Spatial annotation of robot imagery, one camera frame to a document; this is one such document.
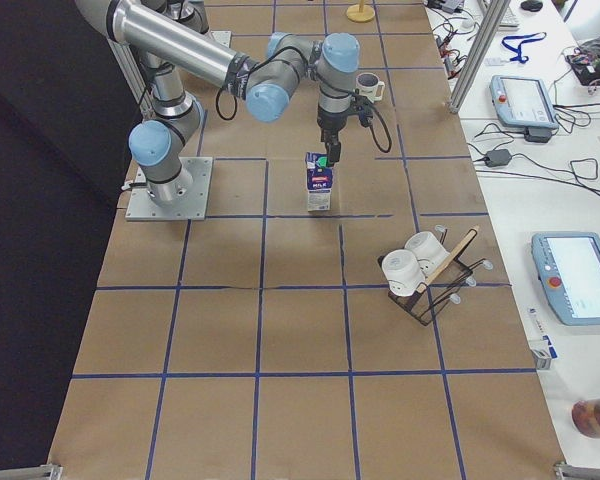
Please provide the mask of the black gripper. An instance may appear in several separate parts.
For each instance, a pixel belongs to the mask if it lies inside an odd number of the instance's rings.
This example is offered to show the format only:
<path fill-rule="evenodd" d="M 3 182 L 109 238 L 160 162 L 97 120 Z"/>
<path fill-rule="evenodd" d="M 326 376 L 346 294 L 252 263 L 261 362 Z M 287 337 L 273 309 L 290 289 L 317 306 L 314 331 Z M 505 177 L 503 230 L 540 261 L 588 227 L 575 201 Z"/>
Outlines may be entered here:
<path fill-rule="evenodd" d="M 341 143 L 339 132 L 345 128 L 347 119 L 357 117 L 363 128 L 369 128 L 373 119 L 373 104 L 366 97 L 350 97 L 342 112 L 331 112 L 318 106 L 317 123 L 321 129 L 321 141 L 327 146 L 327 166 L 333 167 L 340 161 Z"/>

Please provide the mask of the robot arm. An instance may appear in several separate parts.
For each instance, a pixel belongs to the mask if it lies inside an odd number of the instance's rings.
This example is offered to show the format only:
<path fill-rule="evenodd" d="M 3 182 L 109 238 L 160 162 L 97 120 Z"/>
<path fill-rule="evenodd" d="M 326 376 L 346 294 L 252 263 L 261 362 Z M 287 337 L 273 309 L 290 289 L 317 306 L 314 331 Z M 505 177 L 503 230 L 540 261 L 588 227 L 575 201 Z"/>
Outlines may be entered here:
<path fill-rule="evenodd" d="M 83 18 L 110 42 L 138 51 L 155 112 L 136 125 L 128 144 L 145 180 L 129 186 L 127 214 L 137 220 L 201 219 L 206 213 L 212 162 L 186 159 L 180 153 L 201 123 L 198 100 L 183 87 L 182 68 L 245 101 L 257 120 L 281 117 L 301 80 L 319 85 L 317 123 L 328 165 L 340 159 L 339 132 L 349 117 L 368 128 L 370 102 L 355 92 L 359 43 L 347 33 L 314 41 L 274 33 L 267 57 L 257 62 L 208 36 L 201 1 L 79 1 Z"/>

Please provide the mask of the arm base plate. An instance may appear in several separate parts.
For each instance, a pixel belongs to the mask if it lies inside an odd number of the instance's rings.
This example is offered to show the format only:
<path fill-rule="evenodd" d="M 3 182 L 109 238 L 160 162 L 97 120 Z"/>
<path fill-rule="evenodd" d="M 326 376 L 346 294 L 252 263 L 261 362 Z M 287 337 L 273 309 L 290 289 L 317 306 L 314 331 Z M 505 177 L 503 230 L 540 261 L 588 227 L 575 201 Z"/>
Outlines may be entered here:
<path fill-rule="evenodd" d="M 201 221 L 206 217 L 212 157 L 181 157 L 179 176 L 165 184 L 146 180 L 137 168 L 125 218 L 128 221 Z"/>

